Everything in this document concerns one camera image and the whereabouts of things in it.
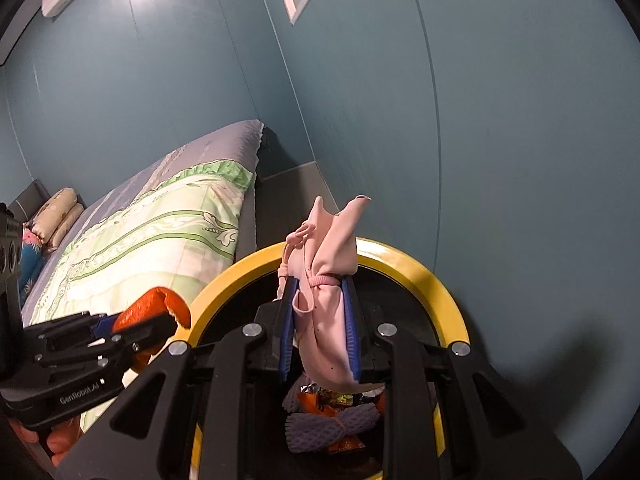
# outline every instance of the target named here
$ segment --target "wall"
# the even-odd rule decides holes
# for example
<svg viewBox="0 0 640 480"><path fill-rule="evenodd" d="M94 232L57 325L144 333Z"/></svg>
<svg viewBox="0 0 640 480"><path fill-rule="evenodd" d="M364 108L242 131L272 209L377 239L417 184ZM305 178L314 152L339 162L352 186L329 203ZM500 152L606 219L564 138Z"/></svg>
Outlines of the wall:
<svg viewBox="0 0 640 480"><path fill-rule="evenodd" d="M442 279L590 473L640 398L640 44L613 0L266 0L358 233Z"/></svg>
<svg viewBox="0 0 640 480"><path fill-rule="evenodd" d="M0 202L9 205L31 183L7 105L4 67L0 66Z"/></svg>
<svg viewBox="0 0 640 480"><path fill-rule="evenodd" d="M262 0L75 0L55 19L34 17L6 79L34 176L87 202L249 118L280 137L265 174L311 160Z"/></svg>

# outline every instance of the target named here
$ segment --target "bedsheet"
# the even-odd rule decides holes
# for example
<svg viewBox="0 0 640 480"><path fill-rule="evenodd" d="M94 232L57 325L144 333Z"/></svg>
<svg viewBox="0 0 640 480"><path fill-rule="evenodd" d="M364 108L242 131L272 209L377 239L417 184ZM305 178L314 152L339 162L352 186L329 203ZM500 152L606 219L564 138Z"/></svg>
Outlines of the bedsheet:
<svg viewBox="0 0 640 480"><path fill-rule="evenodd" d="M240 121L220 128L169 153L89 206L68 232L60 248L52 254L33 285L22 309L22 320L25 325L31 324L36 302L49 282L65 248L73 240L116 211L126 208L136 197L157 187L163 180L196 164L219 159L234 160L255 175L262 128L263 124L258 120ZM252 178L242 203L236 260L254 252L256 248L254 180L255 178Z"/></svg>
<svg viewBox="0 0 640 480"><path fill-rule="evenodd" d="M116 314L155 286L190 304L233 263L251 179L237 162L217 160L140 194L66 247L31 321L83 310Z"/></svg>

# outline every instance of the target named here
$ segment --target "pink garment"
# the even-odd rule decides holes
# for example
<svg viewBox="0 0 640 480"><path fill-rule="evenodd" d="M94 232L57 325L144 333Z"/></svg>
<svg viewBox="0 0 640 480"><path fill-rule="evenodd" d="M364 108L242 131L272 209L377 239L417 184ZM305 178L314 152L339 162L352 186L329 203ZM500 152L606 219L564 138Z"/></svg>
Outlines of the pink garment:
<svg viewBox="0 0 640 480"><path fill-rule="evenodd" d="M376 384L358 384L349 368L340 279L358 269L354 229L370 198L357 196L336 215L317 197L308 220L287 236L278 269L278 298L287 276L300 280L293 300L296 340L305 373L327 390L360 393Z"/></svg>

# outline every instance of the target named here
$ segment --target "floral pillow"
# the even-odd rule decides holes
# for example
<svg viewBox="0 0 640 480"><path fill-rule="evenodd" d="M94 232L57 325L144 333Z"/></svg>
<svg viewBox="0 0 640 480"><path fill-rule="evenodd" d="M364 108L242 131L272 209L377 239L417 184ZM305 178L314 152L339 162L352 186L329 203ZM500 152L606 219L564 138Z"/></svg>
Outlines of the floral pillow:
<svg viewBox="0 0 640 480"><path fill-rule="evenodd" d="M25 229L22 232L22 255L20 256L22 275L18 280L19 290L22 290L33 269L38 265L41 254L42 242L30 229Z"/></svg>
<svg viewBox="0 0 640 480"><path fill-rule="evenodd" d="M31 289L33 288L33 284L38 279L38 276L42 272L42 268L46 263L47 261L44 259L44 257L41 256L38 259L36 266L33 267L33 270L31 271L31 274L27 278L26 282L24 283L24 287L20 289L20 308L24 305L24 302L27 301Z"/></svg>

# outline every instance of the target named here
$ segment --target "silver bolt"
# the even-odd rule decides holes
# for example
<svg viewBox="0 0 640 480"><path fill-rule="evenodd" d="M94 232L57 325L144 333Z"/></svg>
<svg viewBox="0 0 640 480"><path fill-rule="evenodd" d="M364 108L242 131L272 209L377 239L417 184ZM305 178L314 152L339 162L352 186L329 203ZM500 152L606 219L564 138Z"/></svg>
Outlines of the silver bolt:
<svg viewBox="0 0 640 480"><path fill-rule="evenodd" d="M378 326L378 333L384 337L391 337L393 335L396 335L397 332L398 329L394 324L391 323L383 323Z"/></svg>
<svg viewBox="0 0 640 480"><path fill-rule="evenodd" d="M257 323L249 323L242 327L242 333L247 337L256 337L262 332L262 327Z"/></svg>
<svg viewBox="0 0 640 480"><path fill-rule="evenodd" d="M471 346L469 346L464 341L456 341L451 345L451 351L457 356L465 356L471 352Z"/></svg>
<svg viewBox="0 0 640 480"><path fill-rule="evenodd" d="M187 343L185 343L184 341L174 341L173 343L171 343L169 345L169 354L171 354L171 355L182 355L188 349L189 349L189 347L187 346Z"/></svg>

